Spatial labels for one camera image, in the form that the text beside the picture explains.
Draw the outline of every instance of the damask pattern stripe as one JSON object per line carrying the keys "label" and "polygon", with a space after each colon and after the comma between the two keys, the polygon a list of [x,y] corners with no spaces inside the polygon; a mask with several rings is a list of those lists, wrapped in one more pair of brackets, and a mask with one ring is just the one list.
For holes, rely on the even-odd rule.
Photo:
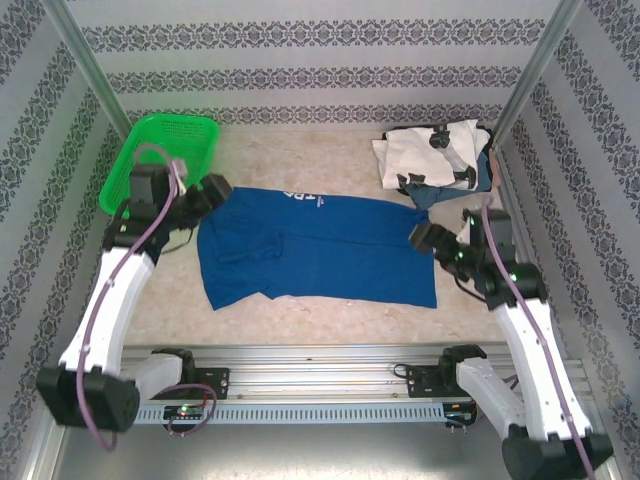
{"label": "damask pattern stripe", "polygon": [[519,67],[344,67],[109,74],[116,93],[303,88],[513,87]]}
{"label": "damask pattern stripe", "polygon": [[[159,110],[127,112],[133,123]],[[477,118],[495,122],[502,105],[317,105],[294,107],[222,107],[162,110],[164,113],[210,117],[221,125],[326,124],[326,123],[424,123],[456,122]]]}
{"label": "damask pattern stripe", "polygon": [[38,0],[16,0],[0,21],[0,85],[4,85],[24,48],[44,18]]}
{"label": "damask pattern stripe", "polygon": [[[87,190],[82,197],[82,204],[78,209],[73,231],[62,255],[51,293],[47,298],[47,307],[42,312],[42,319],[29,349],[29,360],[24,365],[24,373],[19,380],[19,389],[14,394],[15,401],[7,411],[9,421],[3,425],[0,437],[0,461],[2,462],[0,464],[0,478],[13,478],[11,476],[12,469],[17,463],[18,454],[24,442],[23,436],[27,422],[33,413],[36,402],[36,375],[40,367],[49,360],[58,328],[64,319],[66,302],[81,255],[98,209],[97,198],[120,146],[118,135],[113,128],[110,128],[101,146]],[[85,305],[89,302],[90,294],[90,291],[87,292]]]}
{"label": "damask pattern stripe", "polygon": [[11,206],[11,199],[22,184],[26,167],[31,164],[36,147],[42,140],[46,126],[51,121],[76,63],[64,43],[60,43],[47,65],[44,76],[38,82],[24,114],[18,120],[13,136],[7,142],[0,157],[0,223],[4,212]]}
{"label": "damask pattern stripe", "polygon": [[638,147],[627,127],[620,121],[613,104],[598,81],[593,67],[584,56],[573,35],[567,33],[558,44],[555,57],[569,80],[580,107],[591,122],[602,150],[607,154],[618,183],[623,187],[631,208],[640,221],[640,165]]}
{"label": "damask pattern stripe", "polygon": [[27,294],[31,289],[47,242],[51,238],[62,202],[99,109],[100,102],[93,91],[89,90],[82,100],[62,150],[58,154],[33,220],[29,224],[28,233],[24,237],[24,243],[18,251],[18,258],[13,262],[14,268],[9,272],[2,289],[0,360],[4,360],[5,349],[11,343],[11,332],[22,315],[22,307],[27,301]]}
{"label": "damask pattern stripe", "polygon": [[535,45],[543,19],[343,20],[82,29],[96,53],[359,45]]}
{"label": "damask pattern stripe", "polygon": [[611,345],[602,331],[598,314],[593,307],[591,293],[580,271],[580,265],[573,252],[558,206],[553,199],[551,187],[522,118],[515,122],[511,134],[534,191],[542,220],[562,270],[562,277],[569,289],[569,298],[583,329],[586,346],[592,360],[596,363],[596,373],[605,387],[607,404],[613,418],[616,419],[618,435],[626,447],[625,453],[631,459],[632,471],[636,476],[640,476],[640,446],[637,441],[640,438],[640,425],[632,410],[631,397],[625,391],[625,384],[620,379],[620,368],[613,361],[615,346]]}
{"label": "damask pattern stripe", "polygon": [[531,101],[536,107],[540,120],[551,142],[558,164],[564,173],[567,186],[573,194],[581,213],[591,243],[600,259],[600,266],[615,293],[615,301],[621,310],[622,319],[627,323],[627,332],[635,339],[634,345],[640,349],[640,288],[633,283],[629,263],[622,256],[615,234],[607,221],[607,215],[600,206],[600,200],[591,179],[573,146],[567,126],[556,107],[544,82],[539,82],[531,92]]}
{"label": "damask pattern stripe", "polygon": [[587,5],[598,19],[609,40],[640,81],[640,15],[629,0],[588,0]]}

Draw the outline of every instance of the table surface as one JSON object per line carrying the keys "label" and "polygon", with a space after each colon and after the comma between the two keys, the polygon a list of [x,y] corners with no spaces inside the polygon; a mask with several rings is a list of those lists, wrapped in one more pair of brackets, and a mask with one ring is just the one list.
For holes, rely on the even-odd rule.
{"label": "table surface", "polygon": [[[411,205],[383,190],[371,140],[379,131],[223,133],[212,171],[235,186],[342,194]],[[431,220],[462,226],[462,209],[481,195],[435,205]],[[186,239],[186,232],[170,244]],[[300,345],[503,340],[486,306],[435,269],[438,308],[324,297],[252,295],[213,311],[204,293],[196,242],[161,257],[137,304],[126,344]]]}

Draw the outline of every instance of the white cloth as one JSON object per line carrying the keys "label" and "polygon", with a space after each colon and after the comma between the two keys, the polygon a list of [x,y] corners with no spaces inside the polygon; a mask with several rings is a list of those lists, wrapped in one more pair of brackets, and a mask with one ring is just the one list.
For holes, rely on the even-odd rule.
{"label": "white cloth", "polygon": [[[450,145],[462,160],[478,172],[478,157],[489,141],[489,133],[476,127],[478,120],[447,124]],[[373,140],[382,188],[402,188],[398,175],[410,179],[424,176],[424,184],[468,190],[466,182],[456,182],[453,167],[444,155],[429,144],[433,128],[407,128],[387,132],[387,140]]]}

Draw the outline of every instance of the patterned wallpaper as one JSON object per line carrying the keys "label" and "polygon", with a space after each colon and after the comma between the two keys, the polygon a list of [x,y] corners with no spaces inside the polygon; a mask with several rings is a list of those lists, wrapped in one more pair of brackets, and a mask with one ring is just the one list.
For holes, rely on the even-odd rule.
{"label": "patterned wallpaper", "polygon": [[640,15],[584,2],[502,146],[563,340],[640,478]]}
{"label": "patterned wallpaper", "polygon": [[21,470],[35,375],[88,301],[120,140],[37,0],[0,0],[0,480]]}
{"label": "patterned wallpaper", "polygon": [[259,130],[495,123],[558,0],[473,3],[68,5],[134,121],[195,112]]}

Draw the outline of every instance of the folded clothes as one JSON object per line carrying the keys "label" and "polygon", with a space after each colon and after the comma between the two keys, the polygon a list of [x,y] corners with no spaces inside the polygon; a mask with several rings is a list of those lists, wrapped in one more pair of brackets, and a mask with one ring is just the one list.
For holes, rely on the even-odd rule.
{"label": "folded clothes", "polygon": [[427,185],[407,185],[405,187],[405,191],[419,210],[428,210],[435,203],[451,200],[452,198],[489,190],[491,190],[489,160],[484,152],[478,157],[478,188],[476,190],[457,190],[455,188],[429,187]]}
{"label": "folded clothes", "polygon": [[382,187],[429,185],[477,190],[477,159],[490,135],[465,120],[436,127],[391,130],[373,140]]}
{"label": "folded clothes", "polygon": [[436,307],[433,257],[409,244],[426,212],[364,198],[234,188],[201,224],[214,309],[253,293]]}

